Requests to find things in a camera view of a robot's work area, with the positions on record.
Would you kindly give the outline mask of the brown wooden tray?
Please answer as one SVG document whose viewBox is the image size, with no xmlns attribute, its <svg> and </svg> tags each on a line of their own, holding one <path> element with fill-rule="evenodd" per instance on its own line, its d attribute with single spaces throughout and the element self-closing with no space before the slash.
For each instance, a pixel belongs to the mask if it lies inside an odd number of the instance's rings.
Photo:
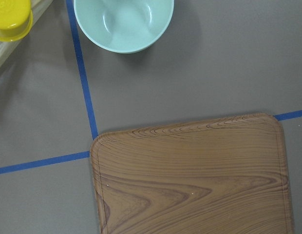
<svg viewBox="0 0 302 234">
<path fill-rule="evenodd" d="M 264 113 L 110 132 L 90 149 L 103 234 L 292 234 L 283 128 Z"/>
</svg>

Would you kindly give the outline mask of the yellow plastic container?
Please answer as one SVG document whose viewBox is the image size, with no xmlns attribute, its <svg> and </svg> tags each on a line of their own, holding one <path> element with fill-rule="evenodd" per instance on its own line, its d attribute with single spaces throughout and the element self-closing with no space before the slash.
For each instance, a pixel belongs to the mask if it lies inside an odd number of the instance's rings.
<svg viewBox="0 0 302 234">
<path fill-rule="evenodd" d="M 32 24 L 29 0 L 0 0 L 0 41 L 12 42 L 24 38 Z"/>
</svg>

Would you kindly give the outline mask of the green ceramic bowl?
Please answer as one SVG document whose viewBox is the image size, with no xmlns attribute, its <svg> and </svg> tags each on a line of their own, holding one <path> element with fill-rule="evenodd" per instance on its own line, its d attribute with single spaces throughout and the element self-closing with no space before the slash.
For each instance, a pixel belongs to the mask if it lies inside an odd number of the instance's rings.
<svg viewBox="0 0 302 234">
<path fill-rule="evenodd" d="M 172 0 L 75 0 L 73 5 L 84 35 L 98 47 L 120 54 L 156 43 L 174 12 Z"/>
</svg>

